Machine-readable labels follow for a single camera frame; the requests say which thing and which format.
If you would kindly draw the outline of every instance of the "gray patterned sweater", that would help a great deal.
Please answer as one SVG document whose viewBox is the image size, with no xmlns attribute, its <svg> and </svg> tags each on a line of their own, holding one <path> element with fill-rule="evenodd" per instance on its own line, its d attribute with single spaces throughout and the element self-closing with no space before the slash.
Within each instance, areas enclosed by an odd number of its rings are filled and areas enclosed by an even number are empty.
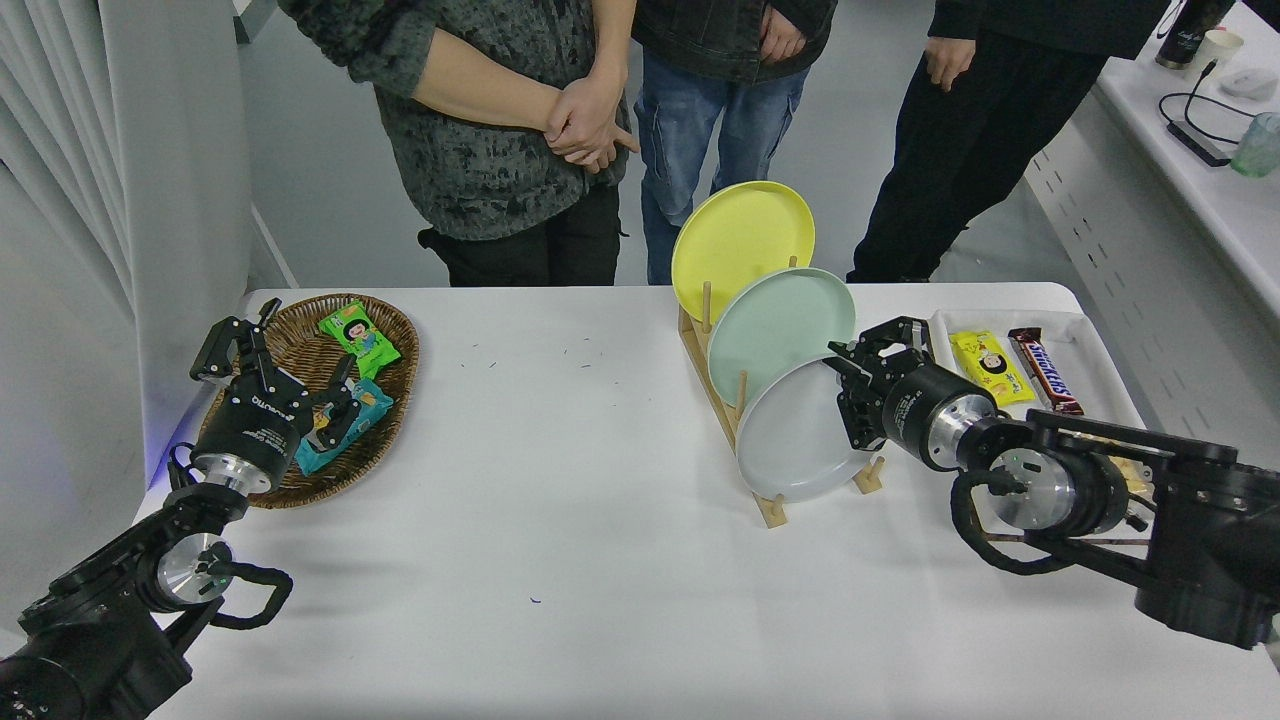
<svg viewBox="0 0 1280 720">
<path fill-rule="evenodd" d="M 436 27 L 499 64 L 554 87 L 585 77 L 595 56 L 590 0 L 279 0 L 324 55 L 371 82 L 410 200 L 460 240 L 527 229 L 617 184 L 626 150 L 599 176 L 557 158 L 541 133 L 481 126 L 412 100 Z M 626 101 L 618 124 L 627 127 Z"/>
</svg>

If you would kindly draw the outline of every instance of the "white curtain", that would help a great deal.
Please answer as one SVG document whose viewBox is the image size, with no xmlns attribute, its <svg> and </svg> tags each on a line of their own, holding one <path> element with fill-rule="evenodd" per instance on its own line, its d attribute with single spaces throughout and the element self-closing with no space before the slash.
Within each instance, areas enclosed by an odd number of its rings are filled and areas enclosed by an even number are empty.
<svg viewBox="0 0 1280 720">
<path fill-rule="evenodd" d="M 0 629 L 132 521 L 246 290 L 233 12 L 0 0 Z"/>
</svg>

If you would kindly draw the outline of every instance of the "plate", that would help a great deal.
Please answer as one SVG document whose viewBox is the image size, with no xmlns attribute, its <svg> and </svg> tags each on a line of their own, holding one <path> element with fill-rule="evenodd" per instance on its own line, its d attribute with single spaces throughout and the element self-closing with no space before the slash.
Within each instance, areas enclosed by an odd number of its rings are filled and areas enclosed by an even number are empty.
<svg viewBox="0 0 1280 720">
<path fill-rule="evenodd" d="M 790 187 L 753 181 L 726 187 L 694 210 L 676 238 L 671 284 L 696 322 L 703 320 L 703 283 L 712 283 L 709 322 L 744 287 L 774 270 L 813 260 L 813 213 Z"/>
<path fill-rule="evenodd" d="M 827 343 L 854 338 L 854 296 L 818 268 L 786 268 L 746 286 L 724 307 L 707 346 L 712 386 L 737 407 L 746 370 L 746 404 L 791 368 L 829 355 Z"/>
<path fill-rule="evenodd" d="M 1106 345 L 1093 323 L 1080 313 L 1048 310 L 940 310 L 929 319 L 929 336 L 938 365 L 965 377 L 951 352 L 951 333 L 964 331 L 991 331 L 1001 348 L 1018 365 L 1028 382 L 1037 388 L 1036 379 L 1027 373 L 1021 355 L 1009 340 L 1012 328 L 1042 328 L 1041 343 L 1053 360 L 1071 393 L 1080 401 L 1084 416 L 1105 423 L 1117 423 L 1133 428 L 1146 428 L 1120 373 L 1111 361 Z M 1042 402 L 1018 402 L 1004 407 L 1014 418 L 1024 418 L 1027 410 L 1047 410 Z"/>
<path fill-rule="evenodd" d="M 849 446 L 838 393 L 840 374 L 819 357 L 785 373 L 746 406 L 735 452 L 755 495 L 810 500 L 850 482 L 867 464 L 872 454 Z"/>
</svg>

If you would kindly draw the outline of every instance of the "cup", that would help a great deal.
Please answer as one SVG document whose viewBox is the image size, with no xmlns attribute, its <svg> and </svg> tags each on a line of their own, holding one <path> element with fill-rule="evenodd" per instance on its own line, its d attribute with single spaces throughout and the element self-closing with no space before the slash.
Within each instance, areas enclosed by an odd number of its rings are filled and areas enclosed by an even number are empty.
<svg viewBox="0 0 1280 720">
<path fill-rule="evenodd" d="M 1211 60 L 1217 60 L 1217 65 L 1208 77 L 1213 77 L 1221 73 L 1222 67 L 1226 65 L 1231 55 L 1235 55 L 1240 46 L 1244 45 L 1244 38 L 1234 32 L 1225 29 L 1210 29 L 1204 32 L 1204 40 L 1201 42 L 1199 50 L 1196 51 L 1196 56 L 1192 58 L 1190 63 L 1187 63 L 1187 68 L 1183 73 L 1188 79 L 1197 79 L 1199 74 L 1208 67 Z"/>
<path fill-rule="evenodd" d="M 1260 113 L 1231 158 L 1231 169 L 1261 178 L 1280 165 L 1280 113 Z"/>
</svg>

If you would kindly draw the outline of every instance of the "robotic arm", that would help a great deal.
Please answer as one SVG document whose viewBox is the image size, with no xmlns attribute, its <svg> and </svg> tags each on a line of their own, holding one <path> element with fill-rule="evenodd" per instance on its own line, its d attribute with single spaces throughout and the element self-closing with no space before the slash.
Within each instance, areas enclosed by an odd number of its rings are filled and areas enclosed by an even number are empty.
<svg viewBox="0 0 1280 720">
<path fill-rule="evenodd" d="M 933 363 L 924 320 L 897 318 L 829 347 L 850 445 L 890 439 L 933 470 L 959 470 L 952 523 L 988 564 L 1021 575 L 1082 565 L 1134 585 L 1137 609 L 1175 630 L 1243 648 L 1266 641 L 1280 611 L 1280 474 L 1238 464 L 1222 445 L 1041 410 L 1004 416 L 989 393 Z M 1129 493 L 1116 459 L 1148 471 L 1153 502 Z M 988 542 L 979 486 L 1046 557 L 1015 560 Z M 1084 539 L 1126 520 L 1144 529 L 1132 502 L 1155 510 L 1146 557 Z"/>
<path fill-rule="evenodd" d="M 0 660 L 0 717 L 146 717 L 191 682 L 183 653 L 207 625 L 248 630 L 279 612 L 293 580 L 234 561 L 220 533 L 244 516 L 250 493 L 279 486 L 311 430 L 312 407 L 334 405 L 319 433 L 328 445 L 340 441 L 358 410 L 344 384 L 355 356 L 315 396 L 275 368 L 265 331 L 279 306 L 264 305 L 257 324 L 227 318 L 209 331 L 191 377 L 227 386 L 224 402 L 196 445 L 183 443 L 189 465 L 170 451 L 173 491 L 164 507 L 50 583 L 49 594 L 22 612 L 28 641 Z M 273 588 L 257 615 L 219 612 L 233 578 Z M 179 615 L 161 629 L 152 612 Z"/>
</svg>

